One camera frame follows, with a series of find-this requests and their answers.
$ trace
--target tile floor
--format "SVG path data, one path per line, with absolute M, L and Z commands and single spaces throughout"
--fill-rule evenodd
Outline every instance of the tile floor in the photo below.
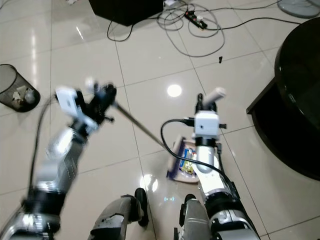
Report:
M 194 0 L 208 8 L 256 7 L 273 1 Z M 257 16 L 304 21 L 275 5 L 252 11 L 221 10 L 216 16 L 223 27 Z M 320 182 L 280 162 L 246 115 L 247 106 L 273 78 L 277 50 L 295 25 L 252 21 L 226 30 L 226 44 L 216 54 L 189 58 L 174 49 L 153 20 L 137 24 L 128 41 L 117 43 L 106 39 L 108 24 L 95 17 L 87 0 L 72 6 L 64 0 L 10 0 L 0 11 L 0 64 L 16 66 L 42 96 L 39 107 L 27 113 L 0 105 L 0 225 L 26 193 L 44 100 L 59 85 L 83 89 L 85 79 L 95 77 L 101 83 L 113 82 L 118 87 L 117 100 L 157 136 L 165 120 L 193 115 L 198 93 L 226 88 L 227 97 L 218 103 L 221 120 L 228 124 L 221 134 L 222 160 L 261 239 L 320 238 Z M 114 28 L 116 38 L 127 33 L 127 28 Z M 216 39 L 192 38 L 186 28 L 171 37 L 190 54 L 203 54 L 220 44 Z M 222 64 L 217 63 L 219 56 Z M 167 95 L 172 84 L 181 86 L 179 97 Z M 109 114 L 115 116 L 115 124 L 104 124 L 91 137 L 65 203 L 57 239 L 87 239 L 104 207 L 137 187 L 147 190 L 151 221 L 146 229 L 131 224 L 127 239 L 173 239 L 180 204 L 188 193 L 200 198 L 197 186 L 167 180 L 168 154 L 120 114 L 114 110 Z M 39 160 L 50 136 L 68 121 L 53 102 L 43 123 Z M 168 142 L 178 133 L 190 136 L 191 130 L 168 127 Z

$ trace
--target metal rod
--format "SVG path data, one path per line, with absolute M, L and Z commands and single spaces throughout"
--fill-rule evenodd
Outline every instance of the metal rod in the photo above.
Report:
M 132 123 L 134 123 L 138 128 L 140 128 L 145 134 L 147 134 L 150 138 L 152 138 L 157 144 L 159 144 L 164 149 L 165 146 L 155 135 L 153 135 L 145 126 L 143 126 L 137 119 L 135 119 L 127 110 L 125 110 L 119 103 L 114 102 L 113 106 L 119 110 L 127 119 L 129 119 Z

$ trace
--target wastebasket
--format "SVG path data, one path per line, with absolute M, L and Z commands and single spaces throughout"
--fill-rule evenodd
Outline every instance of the wastebasket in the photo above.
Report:
M 40 93 L 9 64 L 0 64 L 0 103 L 28 112 L 40 102 Z

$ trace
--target black box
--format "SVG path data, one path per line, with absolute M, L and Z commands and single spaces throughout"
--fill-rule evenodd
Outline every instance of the black box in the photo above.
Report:
M 89 0 L 94 14 L 130 26 L 164 9 L 163 0 Z

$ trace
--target trash in bin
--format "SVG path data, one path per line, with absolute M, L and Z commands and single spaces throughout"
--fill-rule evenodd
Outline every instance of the trash in bin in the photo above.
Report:
M 0 64 L 0 103 L 27 112 L 40 102 L 40 93 L 9 64 Z

